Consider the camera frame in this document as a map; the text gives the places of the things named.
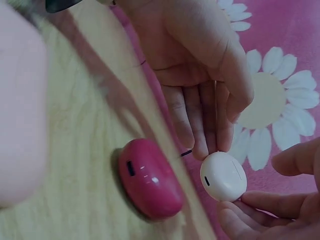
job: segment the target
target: pink fabric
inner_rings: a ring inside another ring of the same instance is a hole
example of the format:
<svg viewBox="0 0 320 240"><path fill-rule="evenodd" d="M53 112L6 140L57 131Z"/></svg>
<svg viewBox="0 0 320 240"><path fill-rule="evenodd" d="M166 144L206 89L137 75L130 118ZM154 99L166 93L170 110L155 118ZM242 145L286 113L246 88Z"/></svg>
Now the pink fabric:
<svg viewBox="0 0 320 240"><path fill-rule="evenodd" d="M294 2L291 0L235 0L235 3L245 4L248 8L247 12L252 13L252 17L245 20L251 23L251 27L246 31L238 32L240 42L246 52L257 49L262 56L264 56L270 48L281 47L286 54L294 54L298 58L295 72L310 70L317 83L319 82L319 0L295 0ZM143 63L145 60L144 55L139 47L139 41L133 27L120 9L115 7L113 10L127 31L138 59ZM160 85L148 64L144 63L142 67L172 136L177 141ZM319 106L310 109L309 112L318 123L320 121ZM312 137L312 139L318 137L319 133L320 128L319 125L317 125L315 136ZM183 147L179 144L178 146L181 153L185 152ZM279 153L279 149L273 143L271 156L277 153ZM208 196L202 187L200 180L201 163L193 159L191 155L185 156L183 159L218 239L228 239L221 231L217 221L216 202ZM246 161L244 168L248 177L248 190L262 190L277 193L308 193L316 190L312 176L284 177L277 174L270 163L268 163L263 170L253 171Z"/></svg>

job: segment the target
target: daisy print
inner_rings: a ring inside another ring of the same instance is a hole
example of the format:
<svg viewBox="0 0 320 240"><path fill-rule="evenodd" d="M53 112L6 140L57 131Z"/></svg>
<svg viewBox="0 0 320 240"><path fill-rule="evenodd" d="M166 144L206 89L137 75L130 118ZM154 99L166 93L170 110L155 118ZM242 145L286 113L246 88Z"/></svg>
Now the daisy print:
<svg viewBox="0 0 320 240"><path fill-rule="evenodd" d="M308 109L319 104L319 93L312 73L295 72L297 58L280 47L264 57L256 49L246 56L255 96L234 126L229 153L241 164L247 158L257 171L267 165L272 140L283 151L314 134L316 121Z"/></svg>
<svg viewBox="0 0 320 240"><path fill-rule="evenodd" d="M235 32L242 32L250 28L251 24L244 20L250 18L252 13L246 12L245 4L234 3L234 0L217 0L217 3Z"/></svg>

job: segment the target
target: flower petal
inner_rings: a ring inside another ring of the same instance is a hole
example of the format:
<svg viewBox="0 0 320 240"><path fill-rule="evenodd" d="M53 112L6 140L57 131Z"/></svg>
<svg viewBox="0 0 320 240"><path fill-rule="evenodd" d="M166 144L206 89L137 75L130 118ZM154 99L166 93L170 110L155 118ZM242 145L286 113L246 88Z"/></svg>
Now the flower petal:
<svg viewBox="0 0 320 240"><path fill-rule="evenodd" d="M231 22L242 21L248 19L252 16L250 12L233 12L229 15L229 19Z"/></svg>
<svg viewBox="0 0 320 240"><path fill-rule="evenodd" d="M261 68L262 56L257 49L248 51L246 53L246 59L249 65L249 70L252 74L257 73Z"/></svg>
<svg viewBox="0 0 320 240"><path fill-rule="evenodd" d="M294 73L297 66L297 57L287 54L283 57L280 67L273 73L280 81L290 77Z"/></svg>
<svg viewBox="0 0 320 240"><path fill-rule="evenodd" d="M293 88L285 91L288 101L301 109L312 109L319 104L319 93L306 88Z"/></svg>
<svg viewBox="0 0 320 240"><path fill-rule="evenodd" d="M235 39L237 39L238 41L240 40L240 36L239 36L239 34L238 33L236 33L236 32L234 32L234 34L235 34Z"/></svg>
<svg viewBox="0 0 320 240"><path fill-rule="evenodd" d="M284 52L281 47L272 47L264 56L262 61L262 69L265 73L272 74L276 71L284 58Z"/></svg>
<svg viewBox="0 0 320 240"><path fill-rule="evenodd" d="M233 139L236 140L240 136L243 127L240 124L235 124L233 127Z"/></svg>
<svg viewBox="0 0 320 240"><path fill-rule="evenodd" d="M263 169L271 152L271 134L268 129L256 129L250 138L248 160L254 171Z"/></svg>
<svg viewBox="0 0 320 240"><path fill-rule="evenodd" d="M245 129L237 137L236 141L232 142L229 154L239 161L242 165L247 156L247 151L250 143L250 131Z"/></svg>
<svg viewBox="0 0 320 240"><path fill-rule="evenodd" d="M247 10L247 6L243 3L235 3L229 6L225 11L228 15L243 13Z"/></svg>
<svg viewBox="0 0 320 240"><path fill-rule="evenodd" d="M300 143L300 135L295 126L282 117L272 124L272 135L281 151Z"/></svg>
<svg viewBox="0 0 320 240"><path fill-rule="evenodd" d="M283 87L286 89L305 88L314 90L316 86L317 83L309 70L298 71L283 84Z"/></svg>
<svg viewBox="0 0 320 240"><path fill-rule="evenodd" d="M282 115L285 120L295 126L300 135L305 137L314 135L316 121L308 111L295 107L292 104L287 104Z"/></svg>
<svg viewBox="0 0 320 240"><path fill-rule="evenodd" d="M233 3L234 0L218 0L218 5L221 9L229 8Z"/></svg>
<svg viewBox="0 0 320 240"><path fill-rule="evenodd" d="M251 24L245 21L235 21L231 22L231 27L236 32L242 32L248 30L251 27Z"/></svg>

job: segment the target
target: hand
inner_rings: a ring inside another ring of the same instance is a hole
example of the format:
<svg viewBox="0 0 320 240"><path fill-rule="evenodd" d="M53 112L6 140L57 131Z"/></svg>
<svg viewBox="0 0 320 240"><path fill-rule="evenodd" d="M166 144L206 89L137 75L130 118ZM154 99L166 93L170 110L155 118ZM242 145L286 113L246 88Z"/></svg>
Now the hand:
<svg viewBox="0 0 320 240"><path fill-rule="evenodd" d="M177 136L203 160L227 152L254 91L245 52L214 0L117 0L166 99Z"/></svg>
<svg viewBox="0 0 320 240"><path fill-rule="evenodd" d="M284 176L313 174L318 192L248 191L241 201L218 203L222 229L231 240L319 240L320 138L283 151L272 159L272 165Z"/></svg>

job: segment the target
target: wooden table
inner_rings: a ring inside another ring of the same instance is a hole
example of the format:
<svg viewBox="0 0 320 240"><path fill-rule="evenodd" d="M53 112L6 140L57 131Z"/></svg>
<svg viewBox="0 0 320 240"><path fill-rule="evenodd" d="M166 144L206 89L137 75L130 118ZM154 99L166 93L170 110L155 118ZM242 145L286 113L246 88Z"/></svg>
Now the wooden table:
<svg viewBox="0 0 320 240"><path fill-rule="evenodd" d="M49 56L49 172L36 195L0 214L3 236L216 239L116 17L95 0L85 0L51 22L55 26L39 21ZM146 222L132 210L113 172L117 149L139 137L158 142L187 196L183 211L163 223Z"/></svg>

